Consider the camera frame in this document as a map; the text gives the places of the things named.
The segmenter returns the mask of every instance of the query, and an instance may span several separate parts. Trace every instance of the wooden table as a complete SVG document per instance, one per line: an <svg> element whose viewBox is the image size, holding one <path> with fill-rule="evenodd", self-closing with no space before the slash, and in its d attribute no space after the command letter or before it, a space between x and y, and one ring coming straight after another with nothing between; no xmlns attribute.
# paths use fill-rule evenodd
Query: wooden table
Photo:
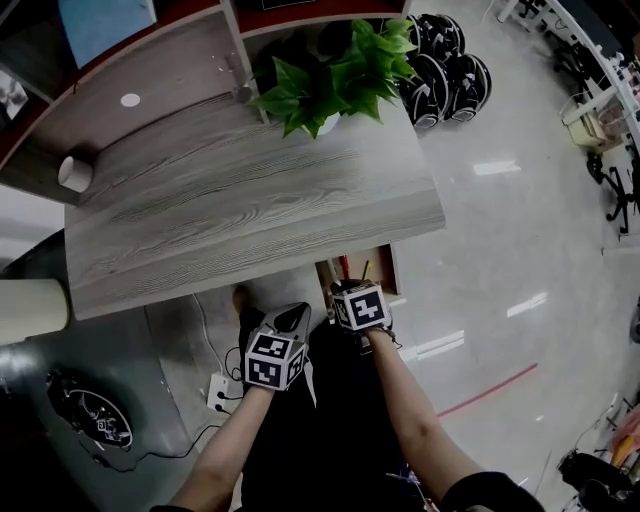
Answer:
<svg viewBox="0 0 640 512"><path fill-rule="evenodd" d="M79 319L295 268L444 225L402 105L312 140L223 96L104 150L66 210Z"/></svg>

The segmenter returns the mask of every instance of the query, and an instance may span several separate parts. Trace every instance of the red line on floor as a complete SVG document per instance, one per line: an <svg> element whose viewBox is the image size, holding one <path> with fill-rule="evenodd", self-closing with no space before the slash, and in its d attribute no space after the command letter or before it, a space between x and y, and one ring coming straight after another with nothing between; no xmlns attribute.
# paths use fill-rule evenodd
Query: red line on floor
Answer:
<svg viewBox="0 0 640 512"><path fill-rule="evenodd" d="M463 407L466 407L467 405L471 405L472 403L477 402L478 400L484 398L487 395L490 395L491 393L495 393L499 389L502 389L503 387L508 386L509 384L511 384L514 380L518 380L520 377L523 377L527 373L532 372L537 367L538 367L538 363L532 364L528 368L525 368L524 370L522 370L520 373L516 373L513 377L509 377L504 382L501 382L500 384L497 384L497 385L493 386L492 388L487 389L484 393L480 393L478 396L474 396L473 398L470 398L469 400L465 400L461 404L458 404L458 405L452 407L451 409L447 409L446 411L442 411L441 413L438 414L438 418L442 418L443 416L446 416L447 414L451 414L452 412L459 411Z"/></svg>

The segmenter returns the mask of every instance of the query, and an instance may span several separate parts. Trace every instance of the green plant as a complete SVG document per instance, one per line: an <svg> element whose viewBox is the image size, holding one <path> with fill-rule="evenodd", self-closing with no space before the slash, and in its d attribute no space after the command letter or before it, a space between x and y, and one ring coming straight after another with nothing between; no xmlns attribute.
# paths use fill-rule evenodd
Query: green plant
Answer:
<svg viewBox="0 0 640 512"><path fill-rule="evenodd" d="M298 49L292 59L298 66L276 51L269 56L273 66L259 66L256 78L277 85L253 103L284 120L285 137L304 126L315 139L326 119L336 113L362 113L381 122L378 98L399 97L394 83L415 76L406 61L406 53L415 49L409 42L410 26L411 22L392 19L377 32L368 21L352 21L348 46L324 62L310 54L305 58ZM269 80L273 72L275 80Z"/></svg>

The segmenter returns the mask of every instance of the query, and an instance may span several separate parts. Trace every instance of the paper towel roll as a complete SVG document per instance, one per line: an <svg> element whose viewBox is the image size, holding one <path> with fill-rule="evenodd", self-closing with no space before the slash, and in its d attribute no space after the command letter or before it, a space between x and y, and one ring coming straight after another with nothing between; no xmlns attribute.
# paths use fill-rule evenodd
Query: paper towel roll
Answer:
<svg viewBox="0 0 640 512"><path fill-rule="evenodd" d="M86 162L68 156L58 171L58 183L76 192L84 192L91 185L93 168Z"/></svg>
<svg viewBox="0 0 640 512"><path fill-rule="evenodd" d="M0 280L0 345L60 331L69 323L69 305L55 279Z"/></svg>

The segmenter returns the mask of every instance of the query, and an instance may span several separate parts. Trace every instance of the electrical outlet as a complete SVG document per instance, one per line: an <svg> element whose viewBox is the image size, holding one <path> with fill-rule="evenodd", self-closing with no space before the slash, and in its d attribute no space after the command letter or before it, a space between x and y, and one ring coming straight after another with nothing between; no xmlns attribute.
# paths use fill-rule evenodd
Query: electrical outlet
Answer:
<svg viewBox="0 0 640 512"><path fill-rule="evenodd" d="M224 398L220 398L218 393L222 392L224 396L228 396L229 379L223 377L219 373L211 374L211 382L209 383L209 396L207 397L207 407L215 410L216 405L220 405L223 409L226 409L225 405L227 401Z"/></svg>

